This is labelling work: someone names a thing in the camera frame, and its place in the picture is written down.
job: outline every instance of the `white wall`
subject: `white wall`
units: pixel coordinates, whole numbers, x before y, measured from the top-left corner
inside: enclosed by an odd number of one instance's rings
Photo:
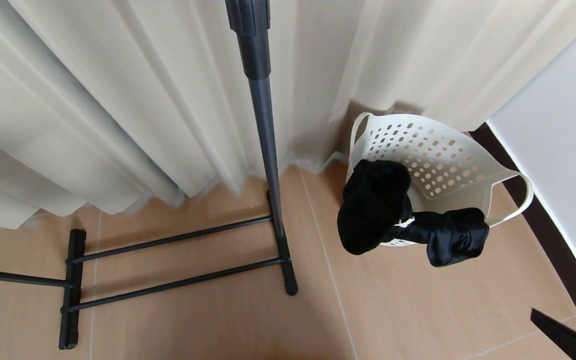
[[[576,256],[576,40],[488,123]]]

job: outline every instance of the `beige curtain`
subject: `beige curtain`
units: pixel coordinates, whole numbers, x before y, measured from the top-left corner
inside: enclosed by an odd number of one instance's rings
[[[279,164],[318,170],[359,111],[458,130],[576,37],[575,0],[270,0]],[[0,0],[0,226],[178,204],[263,177],[223,0]]]

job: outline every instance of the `basket handle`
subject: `basket handle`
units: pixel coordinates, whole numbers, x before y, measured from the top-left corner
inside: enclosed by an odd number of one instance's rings
[[[370,112],[362,112],[354,119],[354,123],[352,124],[352,131],[350,132],[350,147],[348,148],[348,164],[350,167],[353,166],[353,148],[355,147],[355,142],[357,141],[357,130],[359,129],[359,125],[361,125],[364,118],[367,116],[371,116],[372,113]]]
[[[513,212],[510,212],[509,214],[499,216],[498,218],[487,218],[486,224],[490,228],[492,228],[493,226],[499,225],[499,224],[503,223],[504,221],[510,220],[510,219],[516,217],[517,215],[523,213],[524,210],[526,210],[526,208],[528,208],[528,206],[533,202],[533,198],[535,197],[535,190],[533,189],[533,183],[530,181],[530,178],[528,178],[528,176],[524,175],[523,173],[520,173],[517,171],[513,171],[513,173],[515,173],[515,176],[521,176],[523,181],[526,183],[526,198],[523,199],[523,203],[521,204],[521,206],[519,206],[519,208],[517,210],[514,210]]]

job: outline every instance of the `laundry basket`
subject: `laundry basket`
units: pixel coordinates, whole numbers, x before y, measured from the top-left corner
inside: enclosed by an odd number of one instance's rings
[[[367,123],[359,139],[357,130]],[[477,141],[438,121],[414,114],[375,116],[364,112],[354,121],[346,181],[361,159],[390,160],[405,164],[412,178],[408,196],[414,212],[479,208],[486,224],[499,225],[521,214],[533,201],[530,180],[502,166]],[[489,218],[494,185],[521,176],[526,198],[517,210]],[[407,246],[412,241],[393,239],[382,246]]]

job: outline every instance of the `black fabric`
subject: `black fabric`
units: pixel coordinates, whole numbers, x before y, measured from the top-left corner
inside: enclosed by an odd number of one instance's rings
[[[359,161],[343,188],[336,217],[343,248],[354,255],[376,248],[402,218],[409,187],[409,171],[403,164]]]
[[[343,248],[361,255],[392,239],[427,244],[430,264],[442,267],[478,257],[489,234],[476,207],[444,214],[412,212],[406,166],[393,161],[361,160],[343,188],[337,228]],[[407,227],[394,224],[414,216]]]

